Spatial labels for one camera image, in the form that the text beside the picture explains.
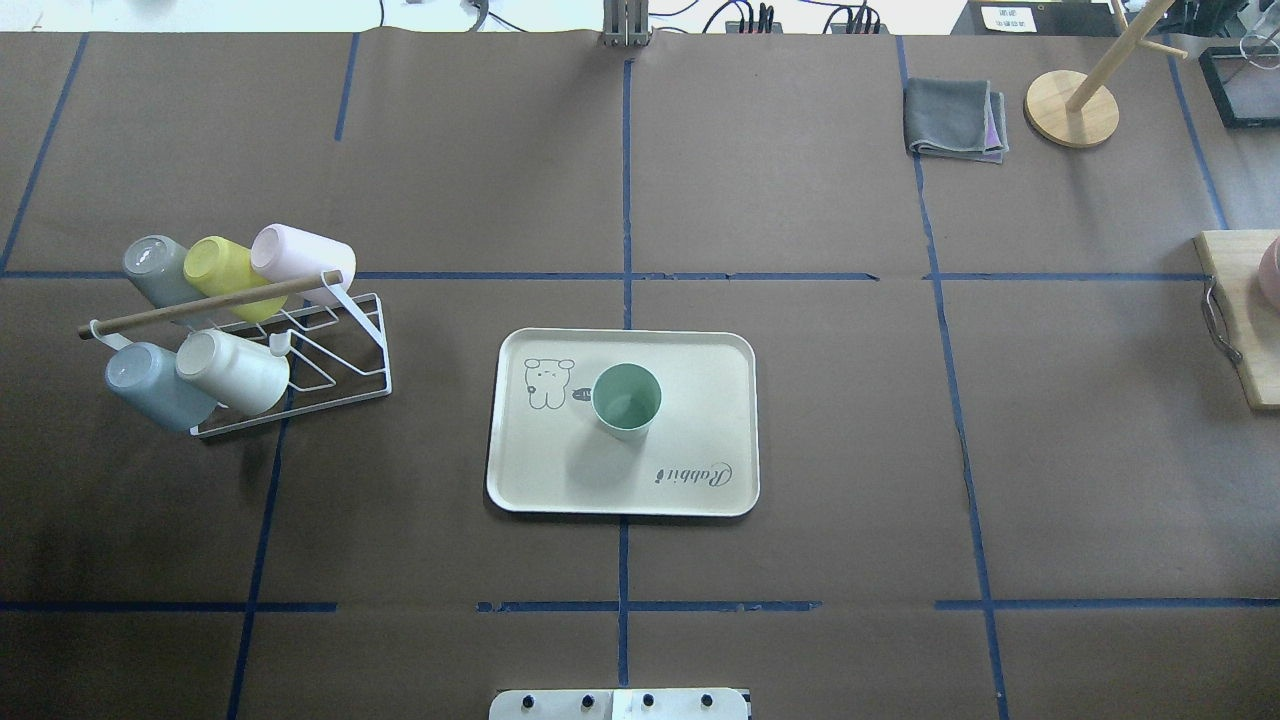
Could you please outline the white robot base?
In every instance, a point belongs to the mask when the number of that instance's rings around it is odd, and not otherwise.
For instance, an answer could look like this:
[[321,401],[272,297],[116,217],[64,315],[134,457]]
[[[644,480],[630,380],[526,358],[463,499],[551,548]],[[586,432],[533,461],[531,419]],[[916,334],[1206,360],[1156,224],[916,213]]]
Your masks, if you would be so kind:
[[746,691],[728,687],[511,689],[489,719],[751,719]]

